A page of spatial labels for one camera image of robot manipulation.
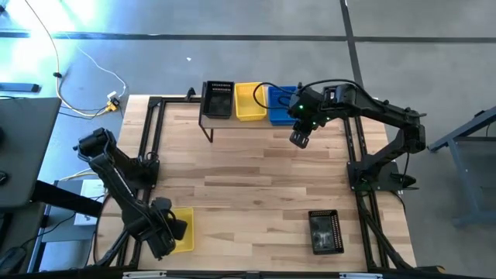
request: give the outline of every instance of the butcher block tabletop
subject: butcher block tabletop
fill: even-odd
[[[149,97],[129,96],[118,146],[130,157],[138,154]],[[169,198],[173,208],[194,209],[195,249],[158,261],[144,243],[139,269],[367,269],[356,199],[346,177],[349,157],[342,120],[314,131],[304,150],[289,142],[291,129],[287,127],[215,129],[210,143],[198,126],[199,107],[167,104],[159,148],[160,173],[151,195],[151,199]],[[382,123],[362,121],[369,153],[388,144]],[[149,149],[154,125],[152,121]],[[357,143],[354,125],[352,130]],[[378,192],[377,201],[384,234],[405,261],[415,266],[400,201],[389,192]],[[344,253],[312,253],[308,211],[316,209],[338,211]],[[97,258],[121,230],[121,212],[110,199],[98,227]],[[372,233],[370,238],[379,262]],[[129,241],[128,259],[132,249],[133,241]]]

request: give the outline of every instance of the black plastic container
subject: black plastic container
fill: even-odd
[[[344,253],[337,210],[308,212],[314,255]]]
[[[229,119],[233,112],[234,82],[203,83],[203,115],[210,119]]]

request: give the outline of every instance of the yellow tray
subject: yellow tray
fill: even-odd
[[[262,120],[267,115],[267,109],[259,106],[253,100],[253,90],[260,82],[240,83],[234,85],[234,100],[236,117],[240,121]],[[260,86],[255,93],[260,104],[267,106],[265,87]]]
[[[174,208],[172,212],[176,215],[177,219],[183,220],[188,224],[186,233],[182,240],[176,240],[176,249],[173,253],[189,252],[195,248],[195,230],[193,223],[193,208]]]

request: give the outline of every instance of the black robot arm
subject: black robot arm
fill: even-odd
[[[354,191],[393,191],[415,183],[413,177],[398,174],[391,161],[404,153],[425,149],[425,130],[419,120],[424,114],[375,100],[354,84],[330,86],[322,92],[300,87],[291,96],[288,114],[297,119],[289,140],[300,148],[306,148],[313,130],[336,118],[365,116],[398,127],[396,138],[387,146],[348,165],[351,188]]]
[[[160,164],[158,156],[149,154],[148,158],[129,158],[117,147],[112,133],[103,128],[81,138],[74,149],[78,151],[78,157],[88,162],[102,179],[121,208],[123,234],[128,233],[137,241],[147,241],[158,260],[172,252],[176,246],[174,239],[183,238],[187,223],[175,219],[170,211],[170,199],[156,198],[151,205],[147,205],[133,195],[137,189],[152,187],[150,182],[157,179]],[[119,237],[97,265],[106,266],[112,262],[124,238]]]

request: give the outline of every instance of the gray floor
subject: gray floor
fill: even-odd
[[[339,0],[106,0],[36,1],[33,7],[52,31],[227,35],[344,36]],[[355,36],[496,36],[491,0],[348,0]],[[0,29],[34,29],[23,1],[11,0]],[[353,78],[346,42],[57,40],[62,94],[74,106],[98,108],[120,83],[96,69],[74,45],[116,71],[130,94],[184,94],[202,81],[273,81],[295,84],[323,78]],[[39,96],[54,96],[55,63],[42,33],[29,39],[0,39],[3,81],[36,82]],[[496,44],[358,43],[363,82],[381,99],[428,113],[428,142],[496,103]],[[71,147],[78,137],[104,126],[119,134],[119,113],[92,121],[60,115],[40,179],[53,181],[87,166]],[[390,139],[394,129],[387,129]],[[496,134],[496,127],[490,130]],[[399,160],[404,166],[404,158]],[[450,273],[494,277],[496,227],[455,229],[451,218],[464,202],[447,150],[412,156],[408,173],[419,191],[405,196],[408,226],[418,265],[443,265]],[[42,269],[76,267],[88,246],[47,247]]]

